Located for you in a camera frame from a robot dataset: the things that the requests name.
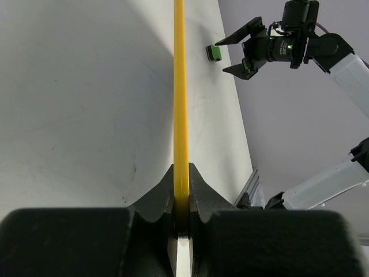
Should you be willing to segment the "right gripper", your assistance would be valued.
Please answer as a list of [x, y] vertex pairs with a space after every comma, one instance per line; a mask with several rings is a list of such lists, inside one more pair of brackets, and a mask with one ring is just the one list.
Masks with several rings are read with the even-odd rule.
[[251, 79], [267, 62], [289, 62], [290, 68], [297, 69], [303, 62], [308, 36], [314, 31], [314, 22], [309, 20], [288, 32], [277, 36], [268, 33], [262, 17], [255, 17], [236, 32], [215, 43], [215, 46], [238, 44], [248, 35], [250, 38], [242, 44], [244, 58], [242, 63], [223, 69], [239, 79]]

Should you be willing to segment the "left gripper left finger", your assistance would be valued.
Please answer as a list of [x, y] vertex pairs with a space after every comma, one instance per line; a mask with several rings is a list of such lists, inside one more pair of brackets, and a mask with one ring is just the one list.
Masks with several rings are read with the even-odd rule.
[[1, 221], [2, 276], [174, 276], [172, 169], [125, 208], [22, 208]]

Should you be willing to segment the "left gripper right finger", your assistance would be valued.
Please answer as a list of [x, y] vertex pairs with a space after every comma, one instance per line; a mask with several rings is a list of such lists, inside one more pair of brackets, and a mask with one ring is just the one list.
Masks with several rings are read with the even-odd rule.
[[361, 276], [362, 249], [329, 211], [238, 209], [190, 172], [192, 276]]

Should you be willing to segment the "green whiteboard eraser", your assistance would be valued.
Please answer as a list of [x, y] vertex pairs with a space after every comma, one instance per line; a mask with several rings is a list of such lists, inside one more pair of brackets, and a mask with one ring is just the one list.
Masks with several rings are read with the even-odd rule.
[[219, 62], [222, 60], [221, 51], [218, 46], [211, 44], [206, 46], [205, 50], [209, 61]]

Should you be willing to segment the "yellow framed whiteboard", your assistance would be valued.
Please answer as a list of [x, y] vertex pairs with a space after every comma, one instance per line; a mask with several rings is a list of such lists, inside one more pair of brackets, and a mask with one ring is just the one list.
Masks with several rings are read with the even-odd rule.
[[185, 2], [174, 1], [173, 190], [178, 234], [176, 275], [190, 276], [190, 178], [187, 117]]

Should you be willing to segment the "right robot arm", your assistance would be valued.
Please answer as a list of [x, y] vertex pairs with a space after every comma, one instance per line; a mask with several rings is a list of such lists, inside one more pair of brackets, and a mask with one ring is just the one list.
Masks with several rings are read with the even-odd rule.
[[[368, 67], [338, 34], [318, 36], [316, 20], [278, 21], [269, 28], [256, 17], [216, 46], [242, 44], [240, 64], [223, 71], [239, 79], [251, 79], [268, 62], [289, 62], [296, 69], [314, 61], [362, 111], [368, 114]], [[368, 183], [368, 140], [350, 150], [349, 159], [293, 189], [273, 196], [265, 209], [308, 210]]]

